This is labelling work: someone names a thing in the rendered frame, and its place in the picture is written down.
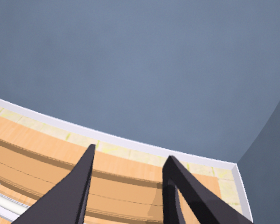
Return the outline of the long brown cardboard carton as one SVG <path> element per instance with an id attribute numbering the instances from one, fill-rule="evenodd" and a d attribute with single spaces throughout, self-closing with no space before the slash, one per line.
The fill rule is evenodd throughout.
<path id="1" fill-rule="evenodd" d="M 0 139 L 0 185 L 34 200 L 74 166 Z M 126 224 L 163 224 L 160 181 L 92 169 L 89 191 L 85 216 Z"/>

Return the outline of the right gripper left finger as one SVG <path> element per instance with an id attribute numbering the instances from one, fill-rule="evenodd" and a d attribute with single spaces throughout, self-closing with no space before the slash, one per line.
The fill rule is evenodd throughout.
<path id="1" fill-rule="evenodd" d="M 11 224 L 84 224 L 95 148 L 90 144 L 72 171 Z"/>

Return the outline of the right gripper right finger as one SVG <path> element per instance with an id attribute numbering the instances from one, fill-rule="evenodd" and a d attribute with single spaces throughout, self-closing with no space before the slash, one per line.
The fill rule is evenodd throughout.
<path id="1" fill-rule="evenodd" d="M 201 184 L 173 155 L 162 168 L 163 224 L 186 224 L 178 190 L 200 224 L 254 224 Z"/>

